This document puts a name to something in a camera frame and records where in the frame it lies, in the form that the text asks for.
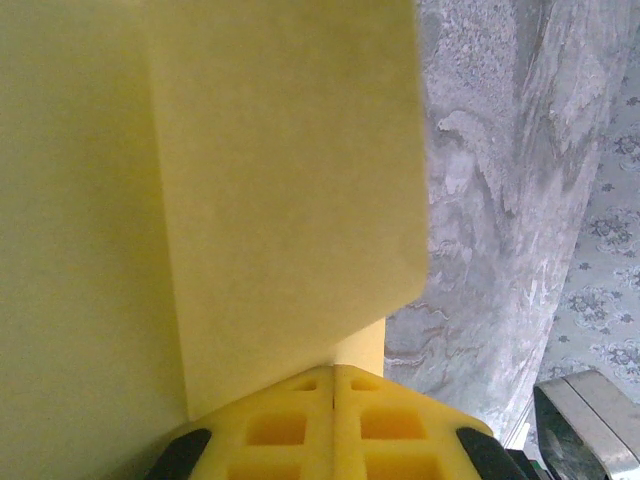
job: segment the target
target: yellow plastic panel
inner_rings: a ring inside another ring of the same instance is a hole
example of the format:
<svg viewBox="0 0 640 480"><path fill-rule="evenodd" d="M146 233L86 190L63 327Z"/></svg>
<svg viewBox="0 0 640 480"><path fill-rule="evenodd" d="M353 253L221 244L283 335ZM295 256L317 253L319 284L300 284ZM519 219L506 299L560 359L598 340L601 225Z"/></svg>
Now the yellow plastic panel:
<svg viewBox="0 0 640 480"><path fill-rule="evenodd" d="M334 367L335 480L478 480L456 430L481 421L359 368Z"/></svg>
<svg viewBox="0 0 640 480"><path fill-rule="evenodd" d="M413 2L145 3L190 415L419 295Z"/></svg>
<svg viewBox="0 0 640 480"><path fill-rule="evenodd" d="M184 432L196 428L213 435L190 480L329 480L333 369L317 367L285 380Z"/></svg>

